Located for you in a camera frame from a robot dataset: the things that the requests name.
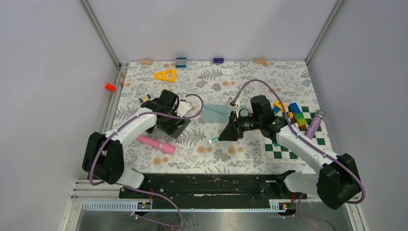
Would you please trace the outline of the green white glue stick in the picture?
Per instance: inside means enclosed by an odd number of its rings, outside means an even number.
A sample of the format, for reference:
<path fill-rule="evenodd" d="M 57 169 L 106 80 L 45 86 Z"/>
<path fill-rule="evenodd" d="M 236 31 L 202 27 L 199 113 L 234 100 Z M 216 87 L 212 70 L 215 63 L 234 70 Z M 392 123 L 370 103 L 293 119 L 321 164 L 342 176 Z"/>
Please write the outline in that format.
<path fill-rule="evenodd" d="M 219 142 L 219 137 L 214 137 L 208 141 L 209 143 L 216 143 Z"/>

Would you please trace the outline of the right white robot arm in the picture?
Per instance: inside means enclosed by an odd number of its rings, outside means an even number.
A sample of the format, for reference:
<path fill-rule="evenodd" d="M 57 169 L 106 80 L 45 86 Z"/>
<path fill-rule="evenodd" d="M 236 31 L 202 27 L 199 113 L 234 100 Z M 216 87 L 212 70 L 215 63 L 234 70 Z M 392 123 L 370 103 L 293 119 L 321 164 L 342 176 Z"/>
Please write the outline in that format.
<path fill-rule="evenodd" d="M 252 112 L 246 116 L 231 111 L 218 141 L 238 141 L 245 132 L 259 130 L 265 138 L 288 148 L 315 171 L 314 174 L 303 174 L 288 170 L 281 174 L 283 181 L 276 185 L 278 196 L 288 198 L 293 193 L 305 193 L 317 196 L 331 209 L 338 209 L 345 203 L 352 204 L 352 198 L 358 194 L 361 198 L 356 203 L 364 201 L 366 191 L 351 155 L 323 150 L 296 131 L 286 118 L 276 116 L 266 96 L 254 96 L 250 103 Z"/>

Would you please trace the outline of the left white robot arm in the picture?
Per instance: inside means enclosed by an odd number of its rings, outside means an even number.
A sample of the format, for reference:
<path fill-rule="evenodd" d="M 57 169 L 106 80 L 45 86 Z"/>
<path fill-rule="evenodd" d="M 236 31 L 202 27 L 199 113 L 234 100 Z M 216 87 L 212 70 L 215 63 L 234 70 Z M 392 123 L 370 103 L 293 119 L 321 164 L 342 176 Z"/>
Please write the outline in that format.
<path fill-rule="evenodd" d="M 151 134 L 158 128 L 176 139 L 190 123 L 183 120 L 192 105 L 171 91 L 163 90 L 158 98 L 143 102 L 133 117 L 118 128 L 103 134 L 90 135 L 82 163 L 82 169 L 108 184 L 131 187 L 138 198 L 149 193 L 144 175 L 124 163 L 124 150 L 144 132 Z"/>

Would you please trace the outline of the light blue envelope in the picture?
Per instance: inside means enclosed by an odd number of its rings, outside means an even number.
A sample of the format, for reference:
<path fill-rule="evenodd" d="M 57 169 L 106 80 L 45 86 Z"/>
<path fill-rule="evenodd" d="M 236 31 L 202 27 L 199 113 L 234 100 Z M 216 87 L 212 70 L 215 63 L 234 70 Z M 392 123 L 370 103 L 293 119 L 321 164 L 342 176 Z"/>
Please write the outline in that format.
<path fill-rule="evenodd" d="M 231 111 L 236 109 L 226 104 L 205 104 L 203 122 L 205 123 L 228 123 Z"/>

